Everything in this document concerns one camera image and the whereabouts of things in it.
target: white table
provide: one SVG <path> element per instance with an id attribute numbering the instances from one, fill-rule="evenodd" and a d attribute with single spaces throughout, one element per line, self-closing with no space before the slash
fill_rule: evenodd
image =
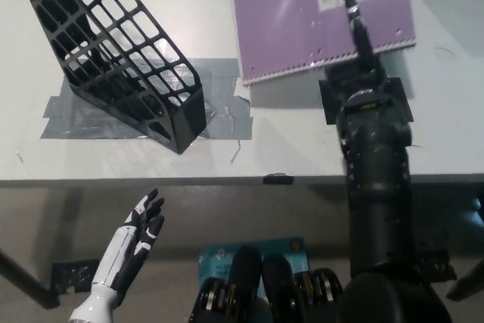
<path id="1" fill-rule="evenodd" d="M 142 1 L 187 57 L 237 57 L 231 0 Z M 0 9 L 1 186 L 243 184 L 274 173 L 295 176 L 295 183 L 343 181 L 317 74 L 250 91 L 253 137 L 240 142 L 233 163 L 233 140 L 196 140 L 179 156 L 151 140 L 40 139 L 45 105 L 64 76 L 29 0 L 0 0 Z M 482 2 L 414 0 L 414 12 L 418 46 L 394 70 L 411 86 L 418 146 L 408 150 L 411 174 L 416 182 L 482 181 Z M 304 103 L 288 107 L 294 92 Z"/>

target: white robotic hand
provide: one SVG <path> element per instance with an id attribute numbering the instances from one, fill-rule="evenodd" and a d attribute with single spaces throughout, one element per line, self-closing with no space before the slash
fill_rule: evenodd
<path id="1" fill-rule="evenodd" d="M 158 190 L 143 197 L 116 230 L 92 281 L 91 295 L 70 316 L 70 323 L 112 323 L 165 221 Z"/>

